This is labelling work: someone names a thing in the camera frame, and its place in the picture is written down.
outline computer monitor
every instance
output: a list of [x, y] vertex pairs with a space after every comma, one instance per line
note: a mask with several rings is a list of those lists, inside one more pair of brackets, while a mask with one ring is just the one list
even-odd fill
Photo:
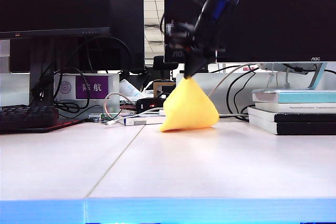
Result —
[[0, 0], [0, 38], [110, 32], [110, 0]]
[[[201, 7], [165, 0], [165, 22], [194, 24]], [[217, 34], [218, 62], [336, 61], [336, 0], [239, 0]], [[183, 62], [178, 53], [167, 62]]]
[[[101, 38], [88, 43], [93, 70], [144, 70], [144, 7], [143, 0], [112, 0], [111, 36], [123, 41], [131, 57], [120, 43]], [[89, 71], [87, 51], [79, 52], [80, 69]]]
[[[88, 43], [89, 57], [93, 70], [144, 70], [144, 11], [143, 0], [111, 0], [112, 11], [110, 24], [113, 30], [108, 35], [123, 41], [130, 49], [131, 60], [124, 47], [118, 42], [99, 38]], [[77, 38], [65, 37], [69, 50], [74, 51], [85, 39], [91, 36]], [[13, 39], [9, 67], [12, 72], [29, 71], [29, 49], [31, 39]], [[82, 71], [90, 72], [86, 47], [78, 51], [78, 56], [70, 63]]]

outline stack of books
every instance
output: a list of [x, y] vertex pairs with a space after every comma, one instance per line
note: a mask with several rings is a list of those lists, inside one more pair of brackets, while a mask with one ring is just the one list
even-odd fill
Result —
[[336, 135], [336, 90], [253, 91], [249, 121], [276, 135]]

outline black keyboard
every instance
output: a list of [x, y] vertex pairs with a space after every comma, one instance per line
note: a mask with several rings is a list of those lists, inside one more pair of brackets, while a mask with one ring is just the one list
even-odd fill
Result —
[[4, 106], [0, 107], [0, 131], [50, 127], [58, 118], [58, 110], [54, 106]]

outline yellow plush toy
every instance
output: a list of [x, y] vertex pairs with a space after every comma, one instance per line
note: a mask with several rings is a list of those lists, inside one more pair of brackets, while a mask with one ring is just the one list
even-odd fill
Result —
[[219, 115], [212, 101], [192, 78], [183, 79], [163, 104], [166, 120], [160, 131], [210, 127]]

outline white desk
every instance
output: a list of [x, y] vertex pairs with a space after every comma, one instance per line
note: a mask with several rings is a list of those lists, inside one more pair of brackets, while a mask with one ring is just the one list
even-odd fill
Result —
[[113, 126], [1, 136], [2, 199], [73, 199], [61, 201], [78, 204], [72, 223], [336, 222], [335, 136], [274, 136], [240, 122], [173, 133]]

